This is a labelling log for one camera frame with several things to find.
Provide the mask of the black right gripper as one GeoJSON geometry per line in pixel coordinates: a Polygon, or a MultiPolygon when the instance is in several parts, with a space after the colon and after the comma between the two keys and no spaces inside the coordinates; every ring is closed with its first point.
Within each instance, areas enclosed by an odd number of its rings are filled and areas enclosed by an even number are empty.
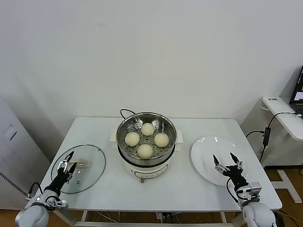
{"type": "Polygon", "coordinates": [[[234,161],[235,165],[233,166],[222,166],[215,155],[213,155],[214,159],[214,165],[215,169],[218,172],[223,172],[223,175],[226,177],[229,177],[234,184],[234,189],[239,189],[240,187],[247,186],[248,182],[246,179],[242,176],[243,172],[243,164],[242,161],[240,161],[237,156],[235,156],[233,153],[230,153],[232,160],[234,161]]]}

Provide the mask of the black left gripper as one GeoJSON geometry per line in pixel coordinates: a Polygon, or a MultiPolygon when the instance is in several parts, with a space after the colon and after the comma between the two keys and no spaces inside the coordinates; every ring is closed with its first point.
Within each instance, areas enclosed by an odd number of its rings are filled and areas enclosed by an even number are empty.
{"type": "Polygon", "coordinates": [[[58,174],[51,184],[45,188],[46,190],[61,193],[62,187],[71,178],[77,166],[76,162],[69,163],[73,157],[73,154],[74,151],[69,153],[63,160],[60,161],[58,165],[58,174]]]}

